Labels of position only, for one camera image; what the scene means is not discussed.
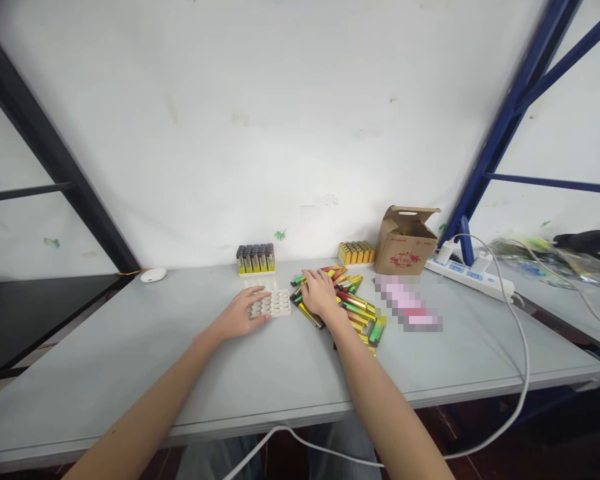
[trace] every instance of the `jeans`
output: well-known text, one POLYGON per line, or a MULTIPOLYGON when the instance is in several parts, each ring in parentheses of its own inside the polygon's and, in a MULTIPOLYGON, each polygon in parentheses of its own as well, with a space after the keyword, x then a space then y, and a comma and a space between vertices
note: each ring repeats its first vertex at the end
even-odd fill
MULTIPOLYGON (((334 423, 309 428, 309 442, 344 453, 351 457, 375 462, 373 445, 360 418, 352 412, 334 423)), ((224 440, 192 443, 182 455, 176 480, 221 480, 257 445, 255 435, 224 440)), ((240 480, 263 479, 260 454, 254 456, 236 476, 240 480)), ((309 449, 309 478, 311 480, 354 479, 380 480, 380 469, 360 465, 330 453, 309 449)))

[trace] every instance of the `left hand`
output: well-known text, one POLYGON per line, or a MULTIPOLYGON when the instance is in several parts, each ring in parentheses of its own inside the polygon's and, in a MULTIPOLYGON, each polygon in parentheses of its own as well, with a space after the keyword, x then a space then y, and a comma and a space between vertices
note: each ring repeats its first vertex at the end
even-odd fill
POLYGON ((268 322, 271 319, 270 315, 260 315, 250 320, 247 314, 250 305, 271 296, 271 292, 257 293, 261 290, 264 290, 262 285, 238 293, 224 312, 209 326, 209 331, 213 332, 220 342, 224 342, 246 335, 268 322))

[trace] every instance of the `brown cardboard box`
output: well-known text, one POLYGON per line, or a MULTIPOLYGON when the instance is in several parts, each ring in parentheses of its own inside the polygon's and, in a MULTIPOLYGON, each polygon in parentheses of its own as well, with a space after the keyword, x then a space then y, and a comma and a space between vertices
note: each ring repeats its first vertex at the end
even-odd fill
POLYGON ((387 209, 378 235, 375 270, 382 275, 420 275, 435 251, 438 237, 425 222, 440 209, 392 205, 387 209))

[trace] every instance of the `blurred object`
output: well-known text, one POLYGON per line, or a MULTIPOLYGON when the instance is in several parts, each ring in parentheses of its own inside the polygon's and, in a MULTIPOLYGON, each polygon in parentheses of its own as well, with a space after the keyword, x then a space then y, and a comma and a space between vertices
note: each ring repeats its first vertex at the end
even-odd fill
POLYGON ((600 230, 590 230, 582 233, 566 233, 553 238, 556 248, 574 250, 578 253, 588 253, 600 260, 600 230))
POLYGON ((559 249, 551 242, 538 237, 511 237, 494 240, 491 248, 498 258, 522 272, 527 278, 554 287, 573 290, 573 287, 567 282, 552 275, 538 264, 522 246, 515 243, 517 241, 533 250, 538 259, 556 273, 568 279, 600 285, 600 260, 587 253, 559 249))

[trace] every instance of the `white mouse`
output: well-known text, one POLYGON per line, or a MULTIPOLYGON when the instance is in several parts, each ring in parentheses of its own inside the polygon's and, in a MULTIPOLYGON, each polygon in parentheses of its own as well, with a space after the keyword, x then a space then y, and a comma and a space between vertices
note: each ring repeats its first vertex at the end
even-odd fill
POLYGON ((142 275, 140 275, 140 281, 144 283, 160 281, 165 277, 166 274, 167 269, 164 268, 147 270, 142 275))

